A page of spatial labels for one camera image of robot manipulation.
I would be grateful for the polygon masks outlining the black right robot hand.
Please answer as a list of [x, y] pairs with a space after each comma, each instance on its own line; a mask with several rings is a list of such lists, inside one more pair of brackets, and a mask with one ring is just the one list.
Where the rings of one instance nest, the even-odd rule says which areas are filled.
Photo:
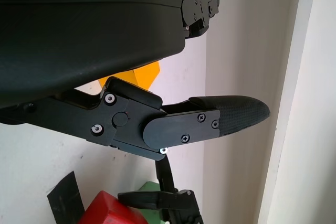
[[177, 190], [167, 156], [155, 162], [159, 191], [119, 193], [118, 200], [132, 208], [156, 210], [162, 221], [201, 224], [203, 219], [192, 190]]

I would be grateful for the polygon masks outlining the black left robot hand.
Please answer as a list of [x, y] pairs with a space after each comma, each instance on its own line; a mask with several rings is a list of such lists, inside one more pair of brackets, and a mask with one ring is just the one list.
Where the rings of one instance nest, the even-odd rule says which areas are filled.
[[218, 12], [219, 0], [1, 0], [1, 122], [160, 161], [264, 121], [269, 107], [251, 97], [164, 105], [115, 77], [180, 53]]

